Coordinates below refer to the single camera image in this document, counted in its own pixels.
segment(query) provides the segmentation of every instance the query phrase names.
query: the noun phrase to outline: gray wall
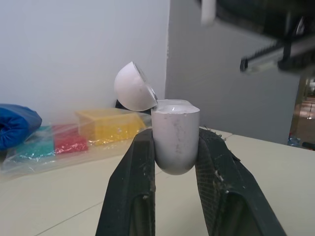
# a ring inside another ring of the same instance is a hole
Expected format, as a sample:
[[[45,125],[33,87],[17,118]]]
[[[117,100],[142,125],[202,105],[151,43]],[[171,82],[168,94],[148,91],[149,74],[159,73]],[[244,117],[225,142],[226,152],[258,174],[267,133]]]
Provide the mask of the gray wall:
[[[115,104],[132,60],[163,99],[168,15],[169,0],[0,0],[0,103],[67,123]]]
[[[230,26],[200,25],[193,0],[171,0],[166,98],[201,110],[201,124],[286,143],[299,79],[277,69],[247,76],[240,58],[271,41]]]

